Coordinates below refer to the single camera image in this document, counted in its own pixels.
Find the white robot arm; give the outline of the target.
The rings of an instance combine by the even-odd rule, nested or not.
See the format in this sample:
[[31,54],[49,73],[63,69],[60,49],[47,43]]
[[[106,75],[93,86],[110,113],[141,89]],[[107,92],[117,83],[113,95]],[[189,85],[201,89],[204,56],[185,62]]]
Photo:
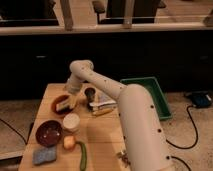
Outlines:
[[138,84],[124,85],[94,71],[90,60],[70,66],[66,89],[77,94],[84,81],[116,101],[131,171],[175,171],[164,131],[149,91]]

